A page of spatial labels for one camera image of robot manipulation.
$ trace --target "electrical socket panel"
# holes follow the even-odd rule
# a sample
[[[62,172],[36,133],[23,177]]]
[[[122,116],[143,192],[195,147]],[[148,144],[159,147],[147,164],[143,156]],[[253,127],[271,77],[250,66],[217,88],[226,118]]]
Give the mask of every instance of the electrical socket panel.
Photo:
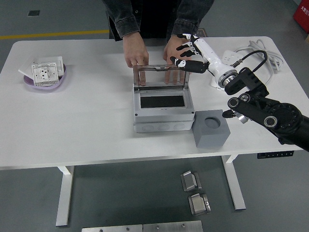
[[[55,62],[33,64],[31,67],[35,86],[48,87],[59,82],[57,64]]]

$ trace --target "transparent lid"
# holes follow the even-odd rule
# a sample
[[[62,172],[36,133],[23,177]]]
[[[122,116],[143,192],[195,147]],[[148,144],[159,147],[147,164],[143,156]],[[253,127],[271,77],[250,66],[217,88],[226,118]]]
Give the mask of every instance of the transparent lid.
[[[134,90],[188,88],[189,73],[175,65],[136,65]]]

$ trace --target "table leg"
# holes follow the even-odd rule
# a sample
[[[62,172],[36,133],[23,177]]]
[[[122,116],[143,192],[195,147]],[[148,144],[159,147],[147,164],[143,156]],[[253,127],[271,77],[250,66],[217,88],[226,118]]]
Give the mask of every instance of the table leg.
[[[70,198],[73,181],[74,166],[58,167],[63,173],[59,197],[56,226],[67,226],[70,209]]]
[[[221,156],[235,209],[246,209],[246,205],[242,197],[239,182],[233,165],[233,160],[236,157],[237,155]]]

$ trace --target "gray plastic box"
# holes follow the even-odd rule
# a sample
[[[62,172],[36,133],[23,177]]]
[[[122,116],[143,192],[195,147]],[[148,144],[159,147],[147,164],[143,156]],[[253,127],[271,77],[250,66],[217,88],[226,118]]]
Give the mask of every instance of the gray plastic box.
[[[197,148],[220,147],[230,135],[223,110],[196,111],[192,131]]]
[[[194,107],[188,86],[189,73],[175,65],[134,66],[133,114],[134,131],[182,131],[189,130],[194,122]],[[178,81],[166,84],[177,74]],[[142,75],[146,83],[141,85]]]

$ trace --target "human hand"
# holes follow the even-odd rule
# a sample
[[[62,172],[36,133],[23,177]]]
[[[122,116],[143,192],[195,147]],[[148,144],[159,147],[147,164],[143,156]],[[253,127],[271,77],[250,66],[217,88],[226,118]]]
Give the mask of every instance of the human hand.
[[[129,68],[134,65],[148,65],[149,54],[139,32],[132,32],[123,37],[124,54]],[[140,73],[140,84],[146,84],[145,72]]]
[[[178,59],[185,59],[189,60],[191,58],[188,57],[180,57],[180,54],[182,54],[185,50],[177,51],[176,48],[183,45],[184,43],[188,42],[187,39],[185,38],[178,38],[176,35],[172,35],[171,38],[169,39],[168,44],[164,48],[164,54],[163,54],[163,59],[166,61],[167,64],[173,64],[172,61],[170,60],[170,57],[176,57]],[[183,83],[184,81],[184,71],[173,71],[172,76],[173,76],[173,84],[177,84],[178,81],[178,74],[180,74],[180,79],[179,82]],[[165,83],[169,83],[169,77],[170,77],[170,71],[167,71],[165,74]]]

